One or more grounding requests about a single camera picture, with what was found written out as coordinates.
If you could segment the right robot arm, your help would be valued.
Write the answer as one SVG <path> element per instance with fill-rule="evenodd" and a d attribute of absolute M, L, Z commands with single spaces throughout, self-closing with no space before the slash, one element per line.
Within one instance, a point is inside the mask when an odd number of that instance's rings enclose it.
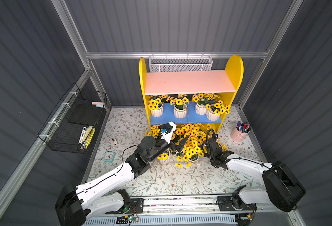
<path fill-rule="evenodd" d="M 207 157 L 215 168 L 238 171 L 260 181 L 259 186 L 238 187 L 231 195 L 230 202 L 237 211 L 251 204 L 273 204 L 279 210 L 290 212 L 306 194 L 306 189 L 286 166 L 278 161 L 262 163 L 247 159 L 232 151 L 223 151 L 217 142 L 218 135 L 213 129 L 206 133 L 204 145 Z"/>

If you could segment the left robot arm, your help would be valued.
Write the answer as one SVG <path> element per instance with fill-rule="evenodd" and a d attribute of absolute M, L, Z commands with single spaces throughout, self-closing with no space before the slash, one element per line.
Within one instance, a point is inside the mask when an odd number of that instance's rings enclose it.
<path fill-rule="evenodd" d="M 74 186 L 70 183 L 64 186 L 55 204 L 60 225 L 81 226 L 87 219 L 101 213 L 126 212 L 131 202 L 126 191 L 118 190 L 101 202 L 98 202 L 98 199 L 145 173 L 150 169 L 151 162 L 167 149 L 181 151 L 188 139 L 189 137 L 186 137 L 175 144 L 171 140 L 156 140 L 152 136 L 146 136 L 137 145 L 135 152 L 112 171 L 85 184 Z"/>

